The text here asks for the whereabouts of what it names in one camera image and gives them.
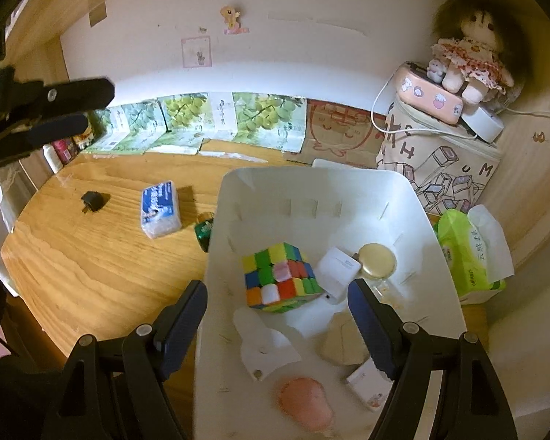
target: white plastic bin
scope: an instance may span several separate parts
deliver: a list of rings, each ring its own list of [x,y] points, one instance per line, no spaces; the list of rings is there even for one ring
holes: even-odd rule
[[[281,380],[308,376],[321,382],[344,440],[366,440],[379,412],[370,412],[344,385],[355,367],[321,359],[318,347],[330,318],[346,309],[323,297],[285,314],[260,313],[302,356],[262,382],[240,358],[233,311],[246,305],[241,257],[280,242],[297,246],[315,264],[332,246],[347,253],[371,242],[391,247],[397,269],[391,283],[405,298],[403,321],[429,333],[456,337],[465,322],[440,246],[405,177],[383,170],[310,167],[243,168],[222,181],[205,283],[208,310],[198,333],[194,429],[197,440],[296,440],[306,435],[276,405]],[[427,438],[440,388],[433,373],[417,438]]]

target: silver bolt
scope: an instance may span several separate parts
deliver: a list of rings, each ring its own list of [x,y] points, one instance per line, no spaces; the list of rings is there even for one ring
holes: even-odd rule
[[[84,334],[82,337],[80,337],[80,340],[78,341],[80,346],[86,347],[91,344],[91,342],[94,340],[94,336],[91,334]]]
[[[408,322],[403,325],[403,330],[409,334],[418,334],[420,331],[420,326],[416,323]]]
[[[47,93],[47,101],[53,102],[57,98],[57,90],[55,88],[49,89]]]
[[[153,328],[150,324],[141,324],[139,327],[136,328],[136,333],[139,336],[148,336],[151,331],[153,331]]]
[[[475,333],[465,333],[465,341],[470,342],[471,344],[476,344],[479,338]]]

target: white bottle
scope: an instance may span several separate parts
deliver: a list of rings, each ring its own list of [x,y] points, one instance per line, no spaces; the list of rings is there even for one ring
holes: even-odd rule
[[[63,168],[63,164],[59,160],[59,156],[50,143],[43,145],[43,155],[45,156],[45,159],[47,159],[47,163],[51,167],[53,173],[57,173]]]

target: blue gripper pad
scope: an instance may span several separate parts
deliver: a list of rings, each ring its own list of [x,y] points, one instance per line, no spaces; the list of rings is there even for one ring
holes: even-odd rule
[[[396,380],[407,352],[399,328],[401,319],[388,304],[381,304],[363,279],[348,285],[348,308],[377,369]]]
[[[158,373],[163,381],[180,369],[207,306],[206,286],[201,281],[191,281],[179,300],[165,307],[153,323],[153,345],[162,355]]]

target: pink oval object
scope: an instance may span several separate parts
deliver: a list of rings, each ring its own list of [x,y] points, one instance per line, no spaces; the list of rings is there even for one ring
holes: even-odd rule
[[[286,383],[279,392],[279,408],[309,432],[324,432],[334,425],[334,412],[318,381],[301,377]]]

